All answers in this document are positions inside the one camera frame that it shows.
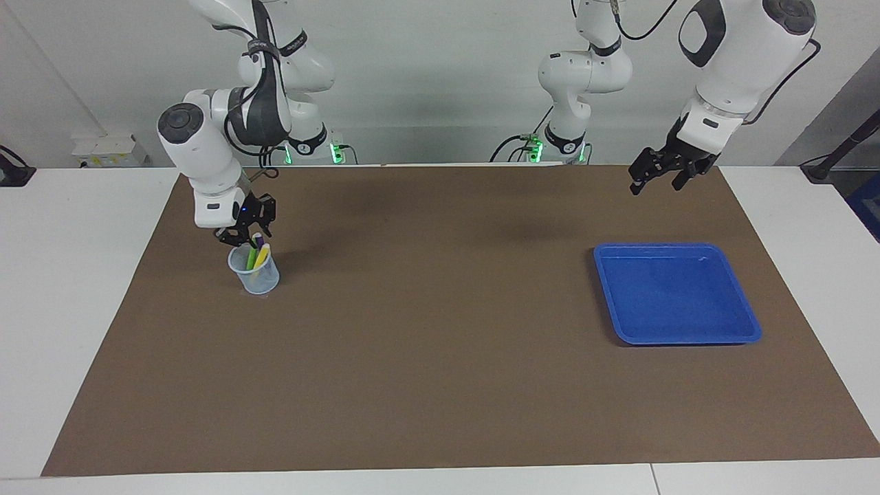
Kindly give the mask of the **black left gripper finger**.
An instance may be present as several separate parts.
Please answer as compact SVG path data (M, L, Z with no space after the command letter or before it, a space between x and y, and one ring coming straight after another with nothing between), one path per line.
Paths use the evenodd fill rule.
M663 175L662 153L650 147L644 148L628 167L628 172L632 178L630 191L633 195L640 195L649 181Z
M687 165L672 180L672 187L676 191L685 188L685 185L698 175L706 175L711 165Z

